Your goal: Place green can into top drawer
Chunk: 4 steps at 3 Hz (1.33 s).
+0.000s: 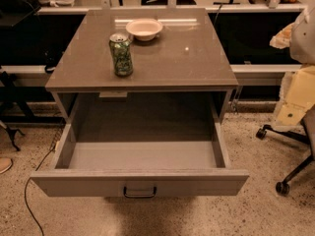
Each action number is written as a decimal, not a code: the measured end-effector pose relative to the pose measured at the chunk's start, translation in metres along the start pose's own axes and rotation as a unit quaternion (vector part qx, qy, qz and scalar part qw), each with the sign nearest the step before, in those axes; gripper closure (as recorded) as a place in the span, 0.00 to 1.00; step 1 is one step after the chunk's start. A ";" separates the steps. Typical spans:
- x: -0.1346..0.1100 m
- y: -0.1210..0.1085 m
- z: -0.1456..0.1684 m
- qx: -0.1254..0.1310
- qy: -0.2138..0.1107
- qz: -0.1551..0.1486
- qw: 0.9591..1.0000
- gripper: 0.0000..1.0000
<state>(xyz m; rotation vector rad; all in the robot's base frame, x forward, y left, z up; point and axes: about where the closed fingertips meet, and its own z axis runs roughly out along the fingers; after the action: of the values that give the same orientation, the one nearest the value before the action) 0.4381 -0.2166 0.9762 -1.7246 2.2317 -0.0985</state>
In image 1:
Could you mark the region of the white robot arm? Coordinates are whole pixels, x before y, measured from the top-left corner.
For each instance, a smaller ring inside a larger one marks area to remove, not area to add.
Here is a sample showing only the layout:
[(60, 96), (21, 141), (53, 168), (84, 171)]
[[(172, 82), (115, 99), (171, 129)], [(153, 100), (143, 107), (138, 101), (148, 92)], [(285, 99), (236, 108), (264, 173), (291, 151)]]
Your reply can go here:
[(308, 6), (296, 18), (291, 31), (290, 56), (301, 64), (315, 64), (315, 7)]

